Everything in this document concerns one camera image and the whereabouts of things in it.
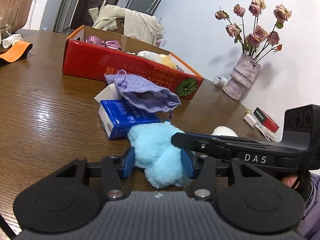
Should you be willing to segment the person right hand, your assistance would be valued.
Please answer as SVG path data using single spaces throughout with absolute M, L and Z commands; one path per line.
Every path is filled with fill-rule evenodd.
M 299 178 L 297 174 L 292 174 L 289 176 L 284 177 L 281 182 L 288 187 L 291 187 L 293 189 L 296 189 L 299 185 Z

